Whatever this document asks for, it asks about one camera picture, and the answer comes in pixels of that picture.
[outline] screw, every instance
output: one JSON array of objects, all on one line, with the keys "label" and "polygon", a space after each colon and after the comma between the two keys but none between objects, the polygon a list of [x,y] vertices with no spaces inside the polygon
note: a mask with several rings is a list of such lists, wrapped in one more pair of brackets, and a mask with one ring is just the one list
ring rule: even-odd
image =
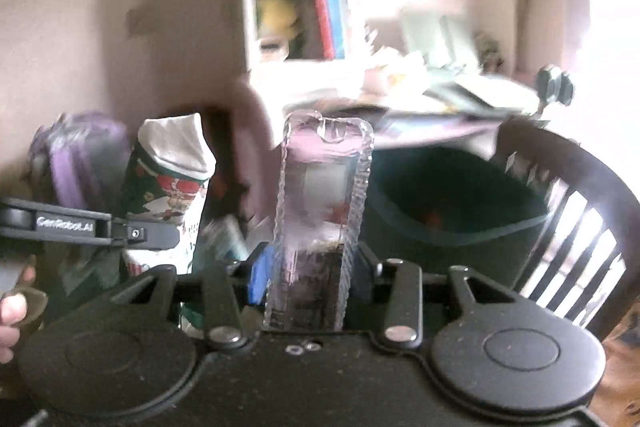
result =
[{"label": "screw", "polygon": [[241,331],[231,326],[218,326],[209,331],[209,340],[218,344],[233,344],[241,338]]},{"label": "screw", "polygon": [[294,344],[290,344],[289,346],[284,348],[284,351],[289,355],[293,355],[294,357],[299,357],[305,352],[305,349],[302,346],[296,346]]},{"label": "screw", "polygon": [[322,349],[322,346],[315,342],[307,342],[305,343],[305,349],[307,351],[320,351]]},{"label": "screw", "polygon": [[409,326],[389,326],[385,330],[385,337],[392,342],[411,342],[418,338],[418,333]]}]

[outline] trash can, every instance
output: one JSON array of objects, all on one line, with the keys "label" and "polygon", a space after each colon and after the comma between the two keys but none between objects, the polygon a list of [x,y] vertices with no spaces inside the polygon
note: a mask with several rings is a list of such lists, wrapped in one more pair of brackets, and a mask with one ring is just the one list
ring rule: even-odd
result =
[{"label": "trash can", "polygon": [[477,269],[513,287],[548,214],[498,166],[444,147],[374,151],[360,240],[430,273]]}]

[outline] transparent plastic case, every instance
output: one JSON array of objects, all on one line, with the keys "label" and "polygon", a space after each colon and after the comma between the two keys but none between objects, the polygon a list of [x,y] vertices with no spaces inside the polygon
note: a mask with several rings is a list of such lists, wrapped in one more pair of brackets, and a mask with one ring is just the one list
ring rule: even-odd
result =
[{"label": "transparent plastic case", "polygon": [[372,150],[359,118],[287,117],[266,329],[342,328]]}]

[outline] finger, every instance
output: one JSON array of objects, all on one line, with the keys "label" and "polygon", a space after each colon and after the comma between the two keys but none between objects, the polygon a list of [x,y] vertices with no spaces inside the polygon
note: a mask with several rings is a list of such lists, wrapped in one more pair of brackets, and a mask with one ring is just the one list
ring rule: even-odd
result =
[{"label": "finger", "polygon": [[0,301],[0,324],[10,325],[20,322],[27,315],[27,299],[18,293]]},{"label": "finger", "polygon": [[33,266],[28,266],[22,272],[22,277],[20,278],[20,281],[23,284],[29,284],[29,283],[32,283],[34,279],[36,279],[36,269]]},{"label": "finger", "polygon": [[0,347],[0,363],[11,362],[14,357],[14,352],[8,347]]},{"label": "finger", "polygon": [[9,326],[0,326],[0,349],[15,346],[20,339],[20,330]]}]

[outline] yellow stuffed toy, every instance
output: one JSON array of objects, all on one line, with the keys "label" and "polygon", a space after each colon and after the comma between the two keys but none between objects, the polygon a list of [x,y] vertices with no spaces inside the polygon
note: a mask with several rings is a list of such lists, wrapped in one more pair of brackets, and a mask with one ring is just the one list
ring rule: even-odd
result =
[{"label": "yellow stuffed toy", "polygon": [[293,40],[300,32],[296,28],[298,12],[292,0],[257,0],[258,36],[283,37]]}]

